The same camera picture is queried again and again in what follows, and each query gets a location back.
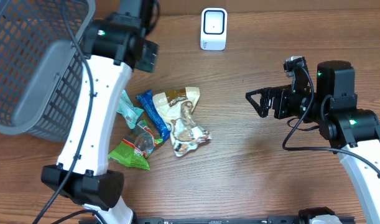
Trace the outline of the light green wipes packet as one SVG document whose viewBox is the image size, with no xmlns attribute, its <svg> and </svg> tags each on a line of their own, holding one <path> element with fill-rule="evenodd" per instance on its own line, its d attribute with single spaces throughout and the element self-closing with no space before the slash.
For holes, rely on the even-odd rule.
<svg viewBox="0 0 380 224">
<path fill-rule="evenodd" d="M 143 112 L 143 109 L 134 106 L 127 92 L 123 90 L 119 99 L 117 113 L 123 116 L 130 129 L 134 129 L 136 127 L 137 120 L 141 117 Z"/>
</svg>

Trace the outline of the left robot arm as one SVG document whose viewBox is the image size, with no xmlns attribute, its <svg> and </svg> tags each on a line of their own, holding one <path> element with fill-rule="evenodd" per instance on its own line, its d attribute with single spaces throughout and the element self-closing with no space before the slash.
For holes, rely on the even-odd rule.
<svg viewBox="0 0 380 224">
<path fill-rule="evenodd" d="M 134 70 L 153 72 L 158 46 L 147 39 L 160 16 L 158 1 L 121 1 L 118 12 L 96 19 L 73 44 L 81 58 L 80 95 L 67 141 L 41 180 L 100 223 L 134 223 L 121 193 L 124 176 L 108 168 L 111 133 L 122 91 Z"/>
</svg>

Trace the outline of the blue snack bar wrapper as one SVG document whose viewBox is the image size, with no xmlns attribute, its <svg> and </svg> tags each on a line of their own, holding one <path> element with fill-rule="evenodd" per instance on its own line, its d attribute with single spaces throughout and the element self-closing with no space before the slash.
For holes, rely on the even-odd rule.
<svg viewBox="0 0 380 224">
<path fill-rule="evenodd" d="M 140 104 L 154 123 L 163 142 L 166 142 L 166 140 L 168 140 L 168 138 L 170 137 L 171 128 L 157 112 L 153 102 L 152 90 L 146 90 L 143 94 L 137 95 L 136 99 L 140 102 Z"/>
</svg>

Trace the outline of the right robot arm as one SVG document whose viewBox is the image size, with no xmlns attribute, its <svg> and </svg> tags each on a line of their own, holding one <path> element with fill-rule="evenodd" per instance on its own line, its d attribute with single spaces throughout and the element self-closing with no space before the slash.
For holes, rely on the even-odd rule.
<svg viewBox="0 0 380 224">
<path fill-rule="evenodd" d="M 245 98 L 265 118 L 296 120 L 285 137 L 286 151 L 328 151 L 336 154 L 348 174 L 368 223 L 380 223 L 380 120 L 371 110 L 357 107 L 355 70 L 350 62 L 330 60 L 317 65 L 312 82 L 304 57 L 283 63 L 290 85 L 249 91 Z M 328 147 L 289 147 L 301 123 L 314 123 Z"/>
</svg>

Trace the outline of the beige snack pouch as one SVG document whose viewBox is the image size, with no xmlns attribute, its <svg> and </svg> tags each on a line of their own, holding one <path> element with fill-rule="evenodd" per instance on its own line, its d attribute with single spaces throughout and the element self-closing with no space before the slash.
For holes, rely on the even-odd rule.
<svg viewBox="0 0 380 224">
<path fill-rule="evenodd" d="M 170 140 L 177 157 L 196 150 L 211 141 L 209 130 L 197 125 L 192 118 L 200 98 L 198 87 L 185 87 L 158 93 L 152 97 L 159 116 L 170 128 Z"/>
</svg>

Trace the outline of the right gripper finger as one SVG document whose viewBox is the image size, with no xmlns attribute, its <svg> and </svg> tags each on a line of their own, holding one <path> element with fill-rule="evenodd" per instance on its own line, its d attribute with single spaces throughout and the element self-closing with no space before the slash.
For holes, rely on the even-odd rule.
<svg viewBox="0 0 380 224">
<path fill-rule="evenodd" d="M 251 98 L 253 95 L 260 94 L 262 97 L 265 97 L 265 98 L 273 98 L 281 90 L 282 90 L 282 88 L 279 88 L 279 87 L 261 88 L 261 89 L 258 89 L 258 90 L 253 90 L 253 91 L 247 92 L 245 94 L 245 97 L 246 98 Z"/>
<path fill-rule="evenodd" d="M 265 118 L 268 116 L 268 112 L 272 107 L 271 96 L 255 94 L 255 95 L 250 95 L 248 100 L 261 118 Z"/>
</svg>

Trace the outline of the green snack bag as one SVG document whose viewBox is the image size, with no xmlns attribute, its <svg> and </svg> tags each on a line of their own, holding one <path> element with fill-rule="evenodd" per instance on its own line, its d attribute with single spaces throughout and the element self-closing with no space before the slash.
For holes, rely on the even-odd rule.
<svg viewBox="0 0 380 224">
<path fill-rule="evenodd" d="M 108 154 L 108 159 L 114 160 L 125 167 L 150 170 L 147 158 L 162 143 L 163 139 L 156 138 L 146 120 L 143 119 Z"/>
</svg>

